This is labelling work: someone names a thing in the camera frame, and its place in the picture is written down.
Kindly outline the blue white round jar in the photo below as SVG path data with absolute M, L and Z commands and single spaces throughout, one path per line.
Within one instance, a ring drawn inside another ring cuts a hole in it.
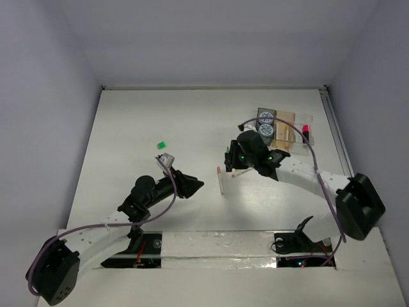
M 260 125 L 272 125 L 274 122 L 274 115 L 271 112 L 263 111 L 258 116 L 258 123 Z

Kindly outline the pink white marker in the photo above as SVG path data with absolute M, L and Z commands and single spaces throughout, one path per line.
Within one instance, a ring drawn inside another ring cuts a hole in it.
M 217 166 L 217 178 L 218 178 L 218 183 L 219 183 L 220 194 L 224 195 L 225 190 L 224 190 L 224 185 L 222 181 L 222 172 L 221 172 L 220 166 Z

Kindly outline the green highlighter cap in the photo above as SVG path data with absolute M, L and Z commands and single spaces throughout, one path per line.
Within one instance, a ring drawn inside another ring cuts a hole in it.
M 159 150 L 164 149 L 166 147 L 166 143 L 164 141 L 157 144 L 157 148 Z

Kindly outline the black pink highlighter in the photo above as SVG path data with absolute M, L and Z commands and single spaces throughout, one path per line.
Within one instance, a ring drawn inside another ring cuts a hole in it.
M 307 144 L 310 139 L 310 128 L 308 125 L 302 127 L 303 143 Z

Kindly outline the black green highlighter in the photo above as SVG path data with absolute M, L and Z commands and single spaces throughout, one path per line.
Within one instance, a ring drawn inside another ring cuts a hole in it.
M 224 158 L 225 158 L 225 160 L 229 160 L 229 157 L 230 157 L 230 150 L 229 150 L 229 147 L 227 147 L 226 152 L 224 154 Z

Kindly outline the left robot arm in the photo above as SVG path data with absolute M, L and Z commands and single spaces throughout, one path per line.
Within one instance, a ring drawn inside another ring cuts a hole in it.
M 139 177 L 105 221 L 67 230 L 43 243 L 26 272 L 30 293 L 51 306 L 61 303 L 85 272 L 120 251 L 133 253 L 141 247 L 141 226 L 154 221 L 152 206 L 168 197 L 188 199 L 203 186 L 198 178 L 173 168 L 160 180 Z

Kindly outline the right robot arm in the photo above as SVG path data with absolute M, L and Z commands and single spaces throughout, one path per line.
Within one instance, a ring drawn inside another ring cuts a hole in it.
M 224 164 L 227 171 L 252 168 L 263 177 L 294 185 L 327 201 L 330 212 L 321 217 L 308 216 L 304 229 L 294 235 L 294 243 L 302 251 L 331 237 L 364 240 L 385 213 L 385 205 L 367 176 L 320 171 L 288 152 L 269 149 L 252 130 L 231 141 Z

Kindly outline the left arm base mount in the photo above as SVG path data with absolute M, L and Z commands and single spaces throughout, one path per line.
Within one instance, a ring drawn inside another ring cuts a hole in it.
M 144 232 L 132 239 L 128 248 L 111 256 L 100 265 L 106 269 L 161 268 L 162 232 Z

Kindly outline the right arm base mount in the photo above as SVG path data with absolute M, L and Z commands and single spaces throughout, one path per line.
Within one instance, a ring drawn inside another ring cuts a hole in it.
M 270 249 L 276 254 L 277 268 L 331 267 L 336 268 L 331 240 L 313 242 L 304 233 L 306 224 L 313 218 L 305 218 L 292 232 L 274 234 Z

